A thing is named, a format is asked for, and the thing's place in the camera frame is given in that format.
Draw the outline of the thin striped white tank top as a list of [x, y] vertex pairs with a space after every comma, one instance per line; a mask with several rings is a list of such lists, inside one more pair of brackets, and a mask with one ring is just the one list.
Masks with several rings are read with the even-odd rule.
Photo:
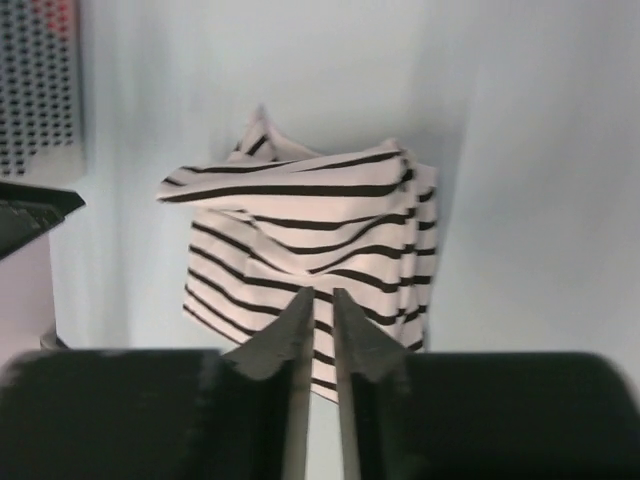
[[256, 112], [224, 163], [182, 166], [158, 187], [160, 203], [194, 211], [184, 315], [241, 345], [311, 288], [311, 389], [336, 401], [336, 290], [406, 349], [426, 346], [436, 183], [436, 170], [394, 139], [322, 154]]

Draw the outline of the grey plastic laundry basket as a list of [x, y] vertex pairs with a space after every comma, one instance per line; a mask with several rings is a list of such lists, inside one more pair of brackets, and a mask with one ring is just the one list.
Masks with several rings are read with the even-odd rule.
[[76, 1], [1, 3], [1, 178], [62, 186], [86, 171]]

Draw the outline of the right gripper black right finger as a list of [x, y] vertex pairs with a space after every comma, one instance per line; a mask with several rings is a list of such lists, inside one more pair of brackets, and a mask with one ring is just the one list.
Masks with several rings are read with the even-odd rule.
[[639, 410], [581, 352], [412, 353], [343, 289], [334, 343], [348, 479], [635, 479]]

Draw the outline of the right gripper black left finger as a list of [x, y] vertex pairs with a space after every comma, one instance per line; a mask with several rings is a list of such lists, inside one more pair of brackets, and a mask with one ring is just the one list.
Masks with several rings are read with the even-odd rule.
[[301, 479], [313, 297], [244, 345], [40, 350], [1, 373], [5, 479]]

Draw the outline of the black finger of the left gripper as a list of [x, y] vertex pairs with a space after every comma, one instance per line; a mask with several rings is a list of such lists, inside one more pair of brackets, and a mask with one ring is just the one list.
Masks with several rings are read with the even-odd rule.
[[19, 251], [85, 206], [75, 191], [1, 182], [1, 257]]

